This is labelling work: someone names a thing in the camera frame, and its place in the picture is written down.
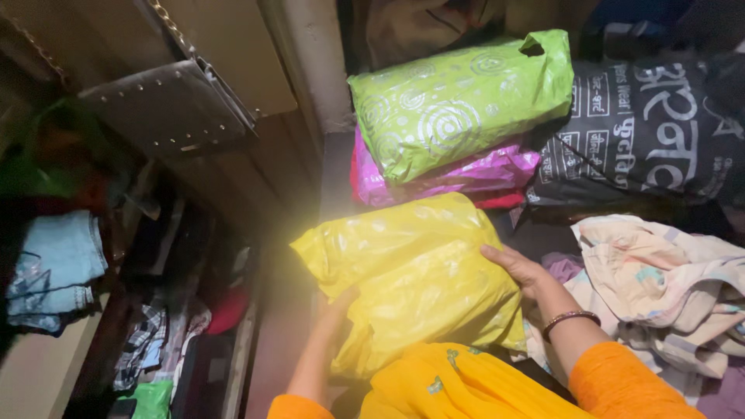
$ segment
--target bracelet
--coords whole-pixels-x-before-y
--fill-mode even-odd
[[[592,321],[594,321],[598,326],[600,326],[600,318],[593,312],[586,312],[585,310],[579,310],[576,312],[566,312],[562,313],[548,322],[546,325],[546,328],[543,330],[543,333],[541,333],[541,337],[543,337],[543,341],[547,343],[551,343],[551,339],[548,337],[548,333],[551,331],[551,329],[554,328],[559,322],[562,320],[566,320],[568,318],[574,318],[574,317],[584,317],[588,318]]]

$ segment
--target green bag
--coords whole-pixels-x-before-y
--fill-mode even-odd
[[[137,407],[132,419],[168,419],[171,417],[171,391],[174,382],[169,379],[156,382],[143,382],[135,387],[129,397],[119,400],[137,399]]]
[[[567,33],[551,30],[352,76],[347,83],[370,153],[383,177],[400,185],[567,115],[573,79]]]

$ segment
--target yellow fabric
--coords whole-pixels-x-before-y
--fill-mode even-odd
[[[706,419],[616,342],[586,350],[571,370],[569,389],[582,409],[602,419]]]
[[[294,394],[274,397],[267,419],[334,419],[320,404]]]
[[[332,373],[371,377],[445,335],[524,350],[520,291],[483,244],[501,248],[486,214],[458,193],[326,222],[292,243],[331,299],[360,287]]]
[[[378,372],[360,419],[593,418],[488,353],[417,344]]]

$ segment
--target plaid fabric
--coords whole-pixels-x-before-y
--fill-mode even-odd
[[[137,324],[116,363],[113,384],[115,391],[127,390],[135,384],[148,344],[157,334],[162,333],[165,336],[166,327],[162,327],[166,317],[165,309],[158,310],[142,304],[142,313],[145,314],[145,320]]]

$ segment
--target woman's right hand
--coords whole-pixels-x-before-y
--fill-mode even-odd
[[[481,246],[481,254],[500,265],[520,285],[525,297],[535,300],[539,285],[546,280],[554,280],[541,265],[533,262],[520,252],[503,246],[500,251],[489,245]]]

